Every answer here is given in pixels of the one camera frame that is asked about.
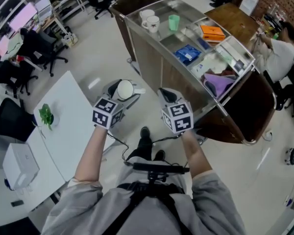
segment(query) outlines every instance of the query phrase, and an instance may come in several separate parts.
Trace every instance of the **floor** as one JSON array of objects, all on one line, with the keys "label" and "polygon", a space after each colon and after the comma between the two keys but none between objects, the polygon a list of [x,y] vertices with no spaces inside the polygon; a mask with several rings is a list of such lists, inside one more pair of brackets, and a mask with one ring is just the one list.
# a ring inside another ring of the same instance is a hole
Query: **floor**
[{"label": "floor", "polygon": [[[212,9],[209,0],[183,1],[202,12]],[[33,111],[44,94],[67,70],[72,72],[91,103],[96,101],[106,83],[119,78],[132,79],[146,88],[147,93],[125,113],[126,117],[116,126],[113,134],[124,139],[130,145],[130,150],[136,147],[139,130],[144,125],[151,129],[153,139],[169,136],[170,131],[160,120],[156,94],[126,62],[129,54],[115,19],[105,14],[95,20],[94,12],[88,16],[79,13],[68,25],[79,38],[72,49],[61,53],[69,63],[57,61],[53,78],[49,77],[47,71],[36,72],[39,80],[30,84],[31,95],[24,97],[27,109]],[[94,80],[99,82],[93,87],[89,86]],[[260,139],[253,146],[214,140],[207,140],[202,145],[213,169],[231,190],[250,235],[262,235],[269,230],[285,209],[285,198],[292,195],[294,185],[294,166],[283,163],[285,151],[294,147],[294,118],[291,118],[290,111],[275,112],[269,129],[273,133],[272,141]],[[160,148],[166,151],[169,162],[185,163],[181,140],[163,142],[154,148],[154,152]],[[123,149],[124,146],[116,146],[104,155],[106,161],[102,162],[100,181],[105,192],[115,186],[122,166]],[[185,179],[187,193],[191,194],[190,175],[185,175]]]}]

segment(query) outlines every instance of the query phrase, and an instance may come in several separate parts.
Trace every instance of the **white cup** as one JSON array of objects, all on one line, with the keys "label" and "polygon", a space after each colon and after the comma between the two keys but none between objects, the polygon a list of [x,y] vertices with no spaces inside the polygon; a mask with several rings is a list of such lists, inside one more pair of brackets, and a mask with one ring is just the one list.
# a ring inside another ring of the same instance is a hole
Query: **white cup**
[{"label": "white cup", "polygon": [[142,18],[142,22],[147,20],[147,17],[151,17],[155,15],[155,12],[153,10],[143,10],[139,13],[139,15]]},{"label": "white cup", "polygon": [[142,22],[142,27],[149,30],[151,33],[158,31],[160,19],[157,16],[148,17],[146,21]]},{"label": "white cup", "polygon": [[146,92],[145,89],[132,80],[122,80],[118,85],[117,91],[122,99],[128,99],[134,94],[144,94]]}]

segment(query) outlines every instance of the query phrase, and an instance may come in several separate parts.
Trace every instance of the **black shoe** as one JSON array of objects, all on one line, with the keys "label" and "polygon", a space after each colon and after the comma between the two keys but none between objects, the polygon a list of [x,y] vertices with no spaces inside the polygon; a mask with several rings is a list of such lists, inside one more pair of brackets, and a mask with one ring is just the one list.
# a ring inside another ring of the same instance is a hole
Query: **black shoe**
[{"label": "black shoe", "polygon": [[149,129],[148,129],[147,126],[144,126],[144,127],[141,129],[141,138],[142,138],[142,139],[150,138],[150,131],[149,131]]},{"label": "black shoe", "polygon": [[164,161],[166,158],[166,153],[164,150],[160,150],[157,152],[154,161]]}]

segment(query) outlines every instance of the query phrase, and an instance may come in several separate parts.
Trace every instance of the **wooden desk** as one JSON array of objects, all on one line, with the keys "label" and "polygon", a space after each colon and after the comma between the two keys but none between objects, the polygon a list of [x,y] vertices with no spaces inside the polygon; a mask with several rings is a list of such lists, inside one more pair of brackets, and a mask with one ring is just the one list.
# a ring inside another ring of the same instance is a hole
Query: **wooden desk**
[{"label": "wooden desk", "polygon": [[226,3],[205,14],[223,26],[245,47],[259,28],[255,20],[232,3]]}]

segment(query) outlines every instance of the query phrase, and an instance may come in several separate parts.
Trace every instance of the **trash bin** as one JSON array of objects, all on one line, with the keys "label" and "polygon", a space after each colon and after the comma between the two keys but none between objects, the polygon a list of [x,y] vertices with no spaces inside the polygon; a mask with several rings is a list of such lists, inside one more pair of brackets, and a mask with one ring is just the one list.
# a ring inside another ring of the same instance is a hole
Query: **trash bin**
[{"label": "trash bin", "polygon": [[125,46],[132,61],[136,61],[136,59],[124,18],[128,14],[157,1],[160,0],[117,0],[117,2],[111,6],[111,11],[115,15]]}]

